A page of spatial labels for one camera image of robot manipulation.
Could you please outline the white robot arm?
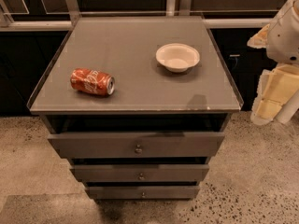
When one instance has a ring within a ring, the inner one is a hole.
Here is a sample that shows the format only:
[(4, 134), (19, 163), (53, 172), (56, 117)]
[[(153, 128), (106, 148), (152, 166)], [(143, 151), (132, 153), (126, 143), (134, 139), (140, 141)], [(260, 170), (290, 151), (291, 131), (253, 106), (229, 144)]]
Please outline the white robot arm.
[(287, 0), (247, 45), (265, 48), (267, 57), (277, 63), (260, 75), (251, 121), (256, 125), (274, 119), (287, 123), (299, 109), (299, 0)]

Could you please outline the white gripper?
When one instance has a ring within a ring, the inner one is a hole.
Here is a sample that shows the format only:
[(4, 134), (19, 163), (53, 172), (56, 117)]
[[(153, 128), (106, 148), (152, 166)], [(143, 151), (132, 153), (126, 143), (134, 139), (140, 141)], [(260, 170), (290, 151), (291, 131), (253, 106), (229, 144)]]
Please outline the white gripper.
[(279, 63), (260, 75), (251, 121), (256, 125), (289, 122), (299, 109), (299, 0), (287, 0), (270, 26), (266, 24), (247, 45), (266, 48), (267, 56)]

